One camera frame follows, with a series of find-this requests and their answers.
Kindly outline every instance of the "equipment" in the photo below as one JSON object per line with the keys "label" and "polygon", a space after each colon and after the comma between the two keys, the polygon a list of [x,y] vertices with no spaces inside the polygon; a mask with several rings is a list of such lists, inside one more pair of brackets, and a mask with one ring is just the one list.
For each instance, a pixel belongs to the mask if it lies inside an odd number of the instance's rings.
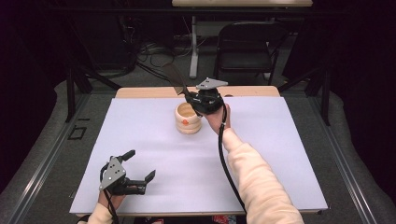
{"label": "equipment", "polygon": [[224,105],[221,95],[216,88],[227,86],[227,82],[207,77],[201,84],[196,85],[196,89],[199,91],[193,92],[187,89],[180,72],[171,63],[165,64],[163,71],[168,76],[169,82],[175,88],[177,95],[183,93],[186,102],[191,104],[198,116],[201,116],[199,113],[214,113]]}
{"label": "equipment", "polygon": [[236,198],[238,199],[239,203],[241,204],[242,208],[246,213],[247,210],[245,209],[245,205],[242,202],[241,197],[239,196],[235,184],[233,183],[233,179],[231,178],[230,172],[228,171],[222,151],[222,134],[224,132],[225,121],[227,119],[227,108],[216,88],[220,86],[226,86],[228,85],[228,83],[207,77],[206,80],[204,80],[201,84],[195,86],[196,89],[199,91],[193,92],[187,89],[187,85],[185,84],[180,72],[178,72],[174,65],[172,65],[171,63],[165,64],[163,66],[163,71],[168,76],[169,82],[175,88],[177,95],[184,93],[186,102],[191,104],[192,108],[195,110],[195,113],[197,113],[198,116],[202,116],[200,113],[207,115],[215,113],[223,107],[222,121],[219,128],[219,157],[224,173],[226,174],[227,179],[230,182],[231,187],[233,188],[233,193],[235,194]]}
{"label": "equipment", "polygon": [[112,195],[145,194],[147,184],[155,176],[154,170],[145,177],[145,180],[130,180],[126,177],[126,171],[121,164],[123,161],[128,161],[134,154],[135,151],[131,150],[122,156],[110,157],[110,162],[100,171],[99,190],[102,190],[107,198],[108,211],[113,216],[115,224],[119,223],[119,218],[111,202]]}

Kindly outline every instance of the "white table surface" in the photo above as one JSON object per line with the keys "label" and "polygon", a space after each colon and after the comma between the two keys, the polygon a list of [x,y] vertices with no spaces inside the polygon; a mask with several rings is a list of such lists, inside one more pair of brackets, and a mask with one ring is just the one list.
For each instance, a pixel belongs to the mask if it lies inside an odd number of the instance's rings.
{"label": "white table surface", "polygon": [[[205,119],[193,135],[179,133],[174,109],[182,98],[113,99],[70,213],[89,214],[99,192],[99,172],[110,156],[135,149],[122,166],[127,177],[155,178],[146,195],[130,195],[118,210],[128,216],[241,214],[222,170],[217,136]],[[233,127],[270,163],[301,211],[327,209],[304,146],[282,97],[230,97]]]}

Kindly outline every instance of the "black backdrop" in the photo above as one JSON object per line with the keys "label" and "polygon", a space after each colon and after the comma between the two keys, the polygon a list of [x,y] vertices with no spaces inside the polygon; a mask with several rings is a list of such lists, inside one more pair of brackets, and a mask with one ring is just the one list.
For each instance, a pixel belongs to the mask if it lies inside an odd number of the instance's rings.
{"label": "black backdrop", "polygon": [[0,191],[47,123],[64,70],[32,5],[0,15]]}
{"label": "black backdrop", "polygon": [[348,16],[305,21],[283,75],[297,78],[332,53],[331,90],[344,101],[352,143],[396,203],[396,2],[316,0],[314,7]]}

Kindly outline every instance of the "wooden table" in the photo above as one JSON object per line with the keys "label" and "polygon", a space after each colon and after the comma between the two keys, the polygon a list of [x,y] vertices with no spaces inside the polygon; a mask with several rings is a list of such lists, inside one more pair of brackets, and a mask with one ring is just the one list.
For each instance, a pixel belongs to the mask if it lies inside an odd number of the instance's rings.
{"label": "wooden table", "polygon": [[[189,91],[197,91],[194,87],[188,87]],[[227,96],[277,96],[279,91],[273,86],[225,86],[218,87],[218,91],[223,97]],[[168,98],[184,97],[177,95],[173,87],[154,88],[121,88],[117,91],[116,98]]]}

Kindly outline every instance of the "sweater sleeve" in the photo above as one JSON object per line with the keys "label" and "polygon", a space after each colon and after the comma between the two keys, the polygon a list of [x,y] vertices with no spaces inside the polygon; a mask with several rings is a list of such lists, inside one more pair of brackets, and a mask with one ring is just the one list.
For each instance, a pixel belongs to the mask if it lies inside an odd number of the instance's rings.
{"label": "sweater sleeve", "polygon": [[238,180],[238,191],[247,209],[247,223],[304,223],[270,165],[232,128],[223,133],[228,162]]}
{"label": "sweater sleeve", "polygon": [[88,219],[88,224],[111,224],[112,222],[113,219],[108,209],[97,203]]}

